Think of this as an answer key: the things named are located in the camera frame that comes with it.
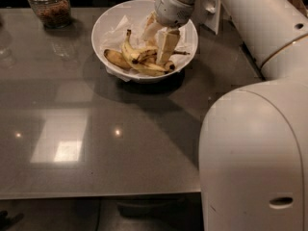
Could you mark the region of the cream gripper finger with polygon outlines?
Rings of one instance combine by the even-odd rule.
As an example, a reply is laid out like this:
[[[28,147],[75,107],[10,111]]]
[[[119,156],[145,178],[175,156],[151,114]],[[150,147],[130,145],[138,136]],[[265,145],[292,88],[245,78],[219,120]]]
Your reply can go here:
[[[156,13],[152,12],[146,20],[141,39],[146,45],[156,46],[156,34],[162,28],[163,26],[157,21]]]
[[[157,59],[156,64],[164,65],[172,55],[180,40],[180,31],[178,29],[166,29],[159,31],[157,35]]]

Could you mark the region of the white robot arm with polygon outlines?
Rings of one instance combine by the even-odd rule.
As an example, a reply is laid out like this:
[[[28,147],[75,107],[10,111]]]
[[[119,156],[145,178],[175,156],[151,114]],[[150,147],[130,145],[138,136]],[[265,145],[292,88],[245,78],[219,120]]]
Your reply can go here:
[[[158,21],[186,24],[194,1],[156,0]],[[226,93],[204,118],[204,231],[308,231],[307,18],[288,0],[217,1],[265,79]]]

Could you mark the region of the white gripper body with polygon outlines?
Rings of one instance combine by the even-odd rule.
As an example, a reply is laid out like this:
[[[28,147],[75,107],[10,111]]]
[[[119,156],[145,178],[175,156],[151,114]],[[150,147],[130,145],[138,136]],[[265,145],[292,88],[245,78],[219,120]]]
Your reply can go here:
[[[155,0],[157,21],[166,27],[185,25],[193,13],[193,0]]]

